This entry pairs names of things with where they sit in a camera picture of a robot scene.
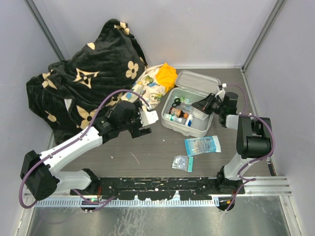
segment scissors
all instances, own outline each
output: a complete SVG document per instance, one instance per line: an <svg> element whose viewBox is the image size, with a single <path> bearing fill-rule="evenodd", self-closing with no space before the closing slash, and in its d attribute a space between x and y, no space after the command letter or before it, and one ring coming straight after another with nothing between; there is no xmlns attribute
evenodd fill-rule
<svg viewBox="0 0 315 236"><path fill-rule="evenodd" d="M178 97L178 98L175 98L173 104L172 104L172 107L177 107L181 104L181 99Z"/></svg>

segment metal frame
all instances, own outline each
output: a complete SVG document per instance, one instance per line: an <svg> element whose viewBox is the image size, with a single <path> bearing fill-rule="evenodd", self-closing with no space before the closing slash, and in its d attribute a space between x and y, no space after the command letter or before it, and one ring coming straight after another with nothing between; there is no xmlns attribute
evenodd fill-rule
<svg viewBox="0 0 315 236"><path fill-rule="evenodd" d="M54 50L55 54L60 60L64 60L64 55L62 54L58 44L56 43L54 37L52 36L49 28L47 27L44 19L42 18L40 12L38 11L35 3L33 0L25 0L27 6L29 7L31 13L33 14L35 20L38 22L39 26L41 27L44 35L46 36L49 44L51 45L52 49ZM261 33L259 34L256 42L254 43L249 56L247 57L244 66L221 66L221 67L213 67L213 66L205 66L205 67L181 67L178 66L176 68L189 68L189 69L209 69L209 68L239 68L241 69L241 73L244 78L244 82L246 85L246 89L249 93L250 102L252 104L253 112L255 115L259 114L259 110L256 107L255 98L252 92L252 88L249 83L249 79L246 73L246 70L252 61L254 55L256 54L257 50L259 49L263 39L266 37L268 31L272 27L272 24L275 18L278 16L280 10L284 6L286 0L277 0L275 3L274 8L272 9L265 25ZM48 149L50 149L54 145L53 135L51 136ZM299 228L296 214L294 213L294 207L292 205L292 193L289 188L288 182L286 177L256 177L257 181L249 182L247 185L244 186L245 194L240 194L240 197L248 197L248 196L279 196L285 217L287 219L289 229L292 235L302 235L302 232ZM124 200L115 200L109 204L109 207L175 207L175 206L215 206L218 197L231 197L231 195L211 195L213 200L205 200L205 201L180 201L177 199L178 194L175 194L174 199L170 201L140 201L137 198L132 201L124 201ZM25 202L29 204L33 202L33 196L27 191L25 194ZM66 192L59 192L53 194L50 198L41 201L38 203L36 207L78 207L81 205L81 200L78 199L77 196L71 196L69 191ZM32 209L25 209L23 211L23 215L19 222L19 226L16 232L16 236L23 236L26 235L27 230L29 228L31 218L33 214Z"/></svg>
<svg viewBox="0 0 315 236"><path fill-rule="evenodd" d="M253 57L255 56L258 48L260 47L261 42L264 40L264 38L266 37L267 33L269 32L269 30L272 27L272 24L274 23L276 17L278 16L279 12L281 11L282 7L284 6L286 0L277 0L274 8L272 9L272 11L270 12L267 21L265 23L265 25L263 26L256 42L254 43L250 54L248 55L244 66L242 67L242 70L246 71L250 62L252 61Z"/></svg>
<svg viewBox="0 0 315 236"><path fill-rule="evenodd" d="M31 13L33 14L35 20L39 24L41 30L43 31L44 35L46 36L50 46L54 50L56 56L58 57L59 60L65 60L63 53L61 52L58 44L56 43L53 35L51 34L50 30L48 29L43 17L41 16L39 10L37 9L35 3L33 0L25 0L25 3L29 7Z"/></svg>

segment plastic storage box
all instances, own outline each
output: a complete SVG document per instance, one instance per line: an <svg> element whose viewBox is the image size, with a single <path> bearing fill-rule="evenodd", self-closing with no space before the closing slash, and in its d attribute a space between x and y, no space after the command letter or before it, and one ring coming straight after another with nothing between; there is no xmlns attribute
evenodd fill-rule
<svg viewBox="0 0 315 236"><path fill-rule="evenodd" d="M221 85L220 80L183 70L178 74L175 85L177 85L178 88L171 90L162 110L162 125L166 128L180 132L185 136L193 136L196 138L204 137L210 128L213 113L205 120L194 117L190 127L184 125L186 119L183 118L181 123L176 123L165 119L164 114L169 113L169 110L174 103L175 96L185 97L190 101L197 102L205 98L210 93L216 94L219 91L219 85Z"/></svg>

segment gray floor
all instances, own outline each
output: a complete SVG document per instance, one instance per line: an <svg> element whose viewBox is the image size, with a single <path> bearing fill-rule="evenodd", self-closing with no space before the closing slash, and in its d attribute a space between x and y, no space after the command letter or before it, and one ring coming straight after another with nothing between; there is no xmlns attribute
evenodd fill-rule
<svg viewBox="0 0 315 236"><path fill-rule="evenodd" d="M62 224L52 224L67 220ZM28 236L289 236L279 197L239 197L216 207L36 207Z"/></svg>
<svg viewBox="0 0 315 236"><path fill-rule="evenodd" d="M244 89L244 80L239 69L195 69L192 72L216 77L222 83L234 83ZM238 88L228 88L239 94L238 108L242 111L244 98ZM160 117L167 95L156 108ZM176 155L186 155L182 134L167 129L160 121L151 126L152 134L132 139L129 132L123 132L118 138L90 150L68 164L63 171L77 171L83 168L91 169L98 177L215 177L222 166L227 164L236 152L236 131L223 128L214 116L207 136L217 135L222 153L207 153L195 156L193 171L172 169ZM253 165L246 176L270 176L265 161Z"/></svg>

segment bandage package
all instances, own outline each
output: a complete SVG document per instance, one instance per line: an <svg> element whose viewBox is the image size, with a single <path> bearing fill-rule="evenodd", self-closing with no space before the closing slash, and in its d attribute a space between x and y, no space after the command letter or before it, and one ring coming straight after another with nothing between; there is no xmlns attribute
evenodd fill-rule
<svg viewBox="0 0 315 236"><path fill-rule="evenodd" d="M186 139L185 146L188 156L209 152L221 152L221 146L217 135L203 138Z"/></svg>

